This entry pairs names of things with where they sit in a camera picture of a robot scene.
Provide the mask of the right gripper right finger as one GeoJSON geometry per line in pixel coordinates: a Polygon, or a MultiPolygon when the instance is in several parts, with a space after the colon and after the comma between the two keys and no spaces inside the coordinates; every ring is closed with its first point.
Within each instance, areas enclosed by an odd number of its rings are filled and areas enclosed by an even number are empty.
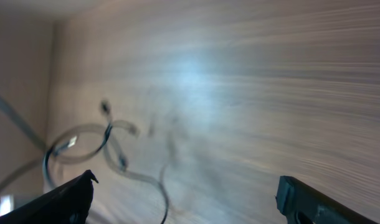
{"type": "Polygon", "coordinates": [[[280,176],[275,199],[288,224],[377,224],[292,176],[280,176]]]}

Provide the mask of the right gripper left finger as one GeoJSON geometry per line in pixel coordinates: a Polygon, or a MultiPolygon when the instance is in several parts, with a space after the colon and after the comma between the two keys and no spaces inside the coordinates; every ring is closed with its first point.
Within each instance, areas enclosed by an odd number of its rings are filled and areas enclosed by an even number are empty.
{"type": "Polygon", "coordinates": [[[93,200],[90,170],[0,217],[0,224],[85,224],[93,200]]]}

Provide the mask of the black USB cable long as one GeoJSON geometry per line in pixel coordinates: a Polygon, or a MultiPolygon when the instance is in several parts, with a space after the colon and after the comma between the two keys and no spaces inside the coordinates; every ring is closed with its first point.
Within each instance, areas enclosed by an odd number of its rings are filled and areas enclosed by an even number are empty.
{"type": "MultiPolygon", "coordinates": [[[[20,116],[20,114],[0,96],[0,111],[2,111],[21,132],[38,148],[45,152],[47,145],[45,141],[31,128],[31,126],[20,116]]],[[[0,193],[11,185],[15,180],[28,173],[41,164],[41,159],[35,159],[20,166],[0,182],[0,193]]]]}

